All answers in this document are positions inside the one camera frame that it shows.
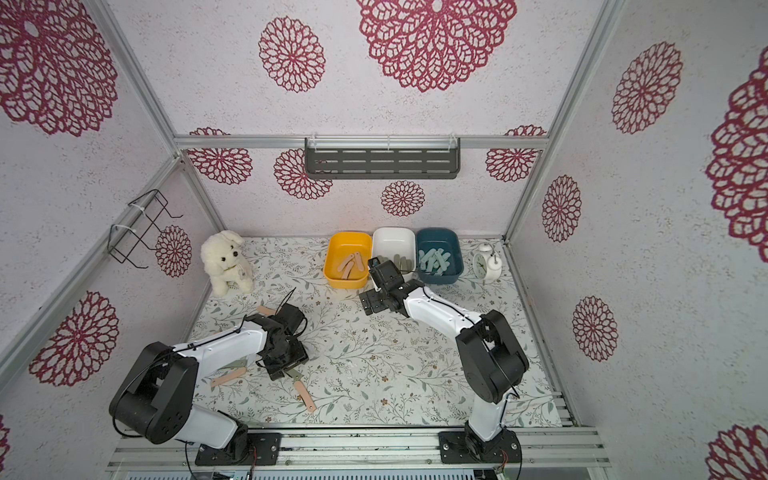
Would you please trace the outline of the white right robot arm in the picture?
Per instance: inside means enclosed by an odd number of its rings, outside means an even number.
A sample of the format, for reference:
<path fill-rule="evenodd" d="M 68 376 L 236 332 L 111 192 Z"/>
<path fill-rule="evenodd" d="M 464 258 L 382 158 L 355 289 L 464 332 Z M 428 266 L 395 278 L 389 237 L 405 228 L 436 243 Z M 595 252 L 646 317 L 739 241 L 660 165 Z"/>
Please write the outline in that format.
<path fill-rule="evenodd" d="M 488 443 L 501 435 L 507 397 L 530 368 L 528 357 L 506 317 L 497 310 L 462 308 L 419 280 L 406 281 L 390 260 L 368 261 L 373 288 L 359 295 L 367 315 L 389 310 L 422 322 L 453 339 L 466 382 L 475 395 L 469 434 Z"/>

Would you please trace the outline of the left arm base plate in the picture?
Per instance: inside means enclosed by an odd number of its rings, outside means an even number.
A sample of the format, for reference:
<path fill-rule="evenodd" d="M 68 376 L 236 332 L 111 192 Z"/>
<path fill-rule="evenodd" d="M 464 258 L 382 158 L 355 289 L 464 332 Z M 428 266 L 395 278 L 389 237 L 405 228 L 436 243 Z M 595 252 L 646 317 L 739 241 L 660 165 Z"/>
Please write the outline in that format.
<path fill-rule="evenodd" d="M 196 454 L 194 465 L 218 466 L 275 466 L 280 452 L 280 433 L 247 433 L 236 435 L 222 449 L 202 445 Z"/>

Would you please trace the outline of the white plush dog toy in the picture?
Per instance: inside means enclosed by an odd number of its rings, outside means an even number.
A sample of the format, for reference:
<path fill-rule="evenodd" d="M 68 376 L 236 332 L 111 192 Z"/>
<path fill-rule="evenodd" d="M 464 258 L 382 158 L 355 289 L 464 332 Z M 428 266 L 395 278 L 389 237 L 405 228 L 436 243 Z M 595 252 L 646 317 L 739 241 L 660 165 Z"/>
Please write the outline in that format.
<path fill-rule="evenodd" d="M 254 291 L 251 263 L 241 252 L 243 244 L 244 239 L 231 230 L 223 230 L 203 242 L 200 256 L 215 297 L 226 296 L 231 284 L 243 294 Z"/>

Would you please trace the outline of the white alarm clock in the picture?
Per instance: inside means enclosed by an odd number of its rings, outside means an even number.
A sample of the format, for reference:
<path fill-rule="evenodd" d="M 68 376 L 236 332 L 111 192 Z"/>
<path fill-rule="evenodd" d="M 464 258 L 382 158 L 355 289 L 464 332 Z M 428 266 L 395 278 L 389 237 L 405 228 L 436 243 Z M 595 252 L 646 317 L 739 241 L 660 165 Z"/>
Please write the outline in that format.
<path fill-rule="evenodd" d="M 503 271 L 503 262 L 495 248 L 489 243 L 480 244 L 472 258 L 472 270 L 478 280 L 497 281 Z"/>

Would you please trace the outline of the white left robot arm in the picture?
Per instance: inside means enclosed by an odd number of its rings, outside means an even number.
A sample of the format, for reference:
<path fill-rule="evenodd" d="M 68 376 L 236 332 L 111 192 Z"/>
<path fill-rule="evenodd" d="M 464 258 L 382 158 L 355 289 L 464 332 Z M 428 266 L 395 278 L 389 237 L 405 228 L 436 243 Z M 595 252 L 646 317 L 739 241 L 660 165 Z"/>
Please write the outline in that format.
<path fill-rule="evenodd" d="M 153 444 L 169 440 L 198 443 L 241 452 L 248 427 L 217 411 L 199 406 L 194 393 L 199 380 L 225 366 L 253 357 L 272 380 L 308 360 L 299 339 L 306 315 L 285 304 L 272 315 L 256 313 L 225 332 L 169 346 L 147 345 L 111 400 L 111 418 Z"/>

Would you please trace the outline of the grey wall shelf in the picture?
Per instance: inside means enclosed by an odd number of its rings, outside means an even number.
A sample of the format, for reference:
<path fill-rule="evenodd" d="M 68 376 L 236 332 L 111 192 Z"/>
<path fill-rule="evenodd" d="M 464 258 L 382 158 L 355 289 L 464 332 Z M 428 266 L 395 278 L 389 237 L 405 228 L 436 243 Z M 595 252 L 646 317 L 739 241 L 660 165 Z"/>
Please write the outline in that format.
<path fill-rule="evenodd" d="M 461 169 L 461 141 L 307 138 L 304 166 L 313 180 L 452 180 Z"/>

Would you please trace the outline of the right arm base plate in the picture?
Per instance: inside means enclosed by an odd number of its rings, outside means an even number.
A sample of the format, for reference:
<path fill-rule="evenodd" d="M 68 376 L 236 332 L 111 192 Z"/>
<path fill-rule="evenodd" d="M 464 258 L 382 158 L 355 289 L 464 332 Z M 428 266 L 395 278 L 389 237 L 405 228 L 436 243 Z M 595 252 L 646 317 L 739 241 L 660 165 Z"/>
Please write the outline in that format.
<path fill-rule="evenodd" d="M 522 447 L 517 435 L 502 429 L 494 438 L 482 440 L 471 430 L 438 433 L 443 464 L 508 464 L 522 461 Z"/>

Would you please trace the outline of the white storage box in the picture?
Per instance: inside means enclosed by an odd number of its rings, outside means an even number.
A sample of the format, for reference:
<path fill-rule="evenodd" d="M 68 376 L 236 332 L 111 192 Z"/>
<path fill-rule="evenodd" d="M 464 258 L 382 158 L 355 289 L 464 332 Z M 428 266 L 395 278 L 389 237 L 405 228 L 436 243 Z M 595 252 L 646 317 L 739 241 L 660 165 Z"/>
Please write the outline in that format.
<path fill-rule="evenodd" d="M 382 261 L 392 260 L 395 254 L 401 257 L 407 257 L 414 261 L 414 271 L 412 273 L 403 273 L 405 281 L 415 278 L 416 268 L 416 235 L 415 233 L 403 227 L 381 227 L 374 231 L 372 236 L 372 256 L 381 257 Z"/>

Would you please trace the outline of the dark teal storage box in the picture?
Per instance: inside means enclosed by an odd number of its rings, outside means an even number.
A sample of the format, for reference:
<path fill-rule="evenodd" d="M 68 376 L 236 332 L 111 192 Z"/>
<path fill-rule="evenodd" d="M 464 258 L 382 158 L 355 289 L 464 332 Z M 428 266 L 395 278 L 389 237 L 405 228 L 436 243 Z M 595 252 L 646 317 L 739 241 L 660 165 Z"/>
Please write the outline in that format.
<path fill-rule="evenodd" d="M 416 233 L 417 274 L 426 284 L 455 283 L 464 271 L 458 236 L 447 228 L 425 228 Z"/>

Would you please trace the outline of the yellow storage box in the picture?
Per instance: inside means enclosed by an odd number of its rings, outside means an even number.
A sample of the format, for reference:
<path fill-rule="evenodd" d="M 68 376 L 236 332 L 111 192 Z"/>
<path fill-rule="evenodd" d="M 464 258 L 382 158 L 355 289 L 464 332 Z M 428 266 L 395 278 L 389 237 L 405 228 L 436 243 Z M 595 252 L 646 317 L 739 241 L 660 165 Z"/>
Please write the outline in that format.
<path fill-rule="evenodd" d="M 372 237 L 363 232 L 334 234 L 327 250 L 323 274 L 334 289 L 356 290 L 368 282 Z"/>

